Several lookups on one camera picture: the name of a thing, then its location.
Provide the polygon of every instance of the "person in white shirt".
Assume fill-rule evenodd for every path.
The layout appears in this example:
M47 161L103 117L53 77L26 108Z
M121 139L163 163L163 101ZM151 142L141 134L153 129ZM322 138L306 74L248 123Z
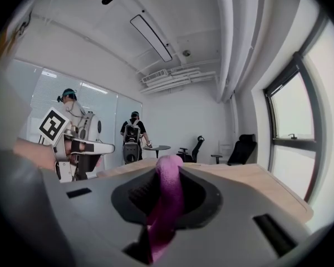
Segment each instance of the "person in white shirt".
M62 113L71 121L72 126L79 129L84 125L84 116L86 113L83 107L78 103L74 90L70 88L65 89L62 96L57 98L57 101L63 102Z

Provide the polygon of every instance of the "window handle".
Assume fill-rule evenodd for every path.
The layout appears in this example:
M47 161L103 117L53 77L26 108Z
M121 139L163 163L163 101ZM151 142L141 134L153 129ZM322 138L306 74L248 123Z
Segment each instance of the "window handle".
M296 139L298 139L297 136L294 135L294 133L289 134L289 136L291 136L291 140L296 140Z

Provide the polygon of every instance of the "chair backrest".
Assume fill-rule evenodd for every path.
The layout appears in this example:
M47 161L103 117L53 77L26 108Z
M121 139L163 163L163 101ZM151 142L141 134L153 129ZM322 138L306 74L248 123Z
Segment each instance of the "chair backrest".
M197 145L195 146L194 150L191 152L191 156L193 158L193 161L194 162L197 162L197 155L198 155L198 152L199 152L199 149L204 141L204 137L203 136L198 136L198 143Z
M239 141L236 142L234 151L228 160L228 164L246 163L257 144L255 141L253 141L253 138L254 135L240 136Z

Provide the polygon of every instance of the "black t-shirt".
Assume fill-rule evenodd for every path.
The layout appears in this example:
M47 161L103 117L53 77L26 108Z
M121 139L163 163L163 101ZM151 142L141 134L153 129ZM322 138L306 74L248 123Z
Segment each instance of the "black t-shirt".
M131 122L131 123L134 123L135 121L136 121L135 118L131 118L131 119L130 119L130 122ZM124 122L124 124L123 124L122 127L121 127L120 132L122 132L122 133L125 132L125 126L126 126L126 125L128 125L128 122ZM140 128L140 133L141 133L141 134L144 134L144 133L146 132L146 129L145 129L145 126L144 126L144 123L143 123L143 122L139 121L139 122L137 123L137 126Z

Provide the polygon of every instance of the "gray device casing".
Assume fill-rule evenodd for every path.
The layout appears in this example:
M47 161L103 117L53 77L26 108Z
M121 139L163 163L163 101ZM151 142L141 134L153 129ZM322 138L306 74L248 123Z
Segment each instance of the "gray device casing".
M298 244L309 236L303 224L252 187L183 168L222 193L219 212L204 227L177 230L154 266L264 266L279 258L253 218L268 214ZM62 266L144 266L122 252L142 226L125 221L111 194L151 169L61 184L54 172L0 152L0 207L33 249ZM91 192L68 198L67 192Z

